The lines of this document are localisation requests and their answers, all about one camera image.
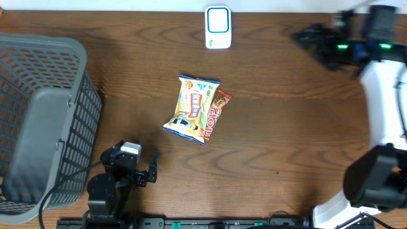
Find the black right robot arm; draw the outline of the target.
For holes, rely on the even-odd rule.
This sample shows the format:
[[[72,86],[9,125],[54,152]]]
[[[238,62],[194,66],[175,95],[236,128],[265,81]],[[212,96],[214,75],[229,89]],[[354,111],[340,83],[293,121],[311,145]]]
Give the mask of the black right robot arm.
[[[406,46],[394,42],[399,1],[366,1],[361,37],[354,39],[355,8],[332,26],[315,23],[293,41],[330,71],[354,66],[369,118],[368,151],[350,165],[339,193],[304,221],[312,228],[373,228],[378,215],[406,207]]]

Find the yellow snack bag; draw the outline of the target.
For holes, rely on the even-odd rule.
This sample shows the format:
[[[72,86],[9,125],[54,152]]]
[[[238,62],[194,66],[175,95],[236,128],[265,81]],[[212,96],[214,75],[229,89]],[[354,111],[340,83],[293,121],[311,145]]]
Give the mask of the yellow snack bag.
[[[186,74],[180,74],[179,80],[176,110],[163,129],[203,145],[209,109],[220,81]]]

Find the brown chocolate bar wrapper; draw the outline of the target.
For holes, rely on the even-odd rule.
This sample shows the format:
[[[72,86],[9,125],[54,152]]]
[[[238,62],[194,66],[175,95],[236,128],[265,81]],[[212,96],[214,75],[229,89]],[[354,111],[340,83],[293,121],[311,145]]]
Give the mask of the brown chocolate bar wrapper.
[[[205,142],[210,141],[210,137],[213,133],[214,127],[216,126],[216,123],[219,120],[224,107],[227,105],[231,98],[232,95],[226,93],[220,88],[217,89],[208,112],[208,119],[204,134]]]

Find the grey plastic shopping basket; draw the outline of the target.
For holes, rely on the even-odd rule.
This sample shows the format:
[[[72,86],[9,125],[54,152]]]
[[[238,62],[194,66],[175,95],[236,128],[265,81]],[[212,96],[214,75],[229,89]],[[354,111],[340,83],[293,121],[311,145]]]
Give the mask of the grey plastic shopping basket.
[[[71,38],[1,34],[1,222],[79,199],[102,101]]]

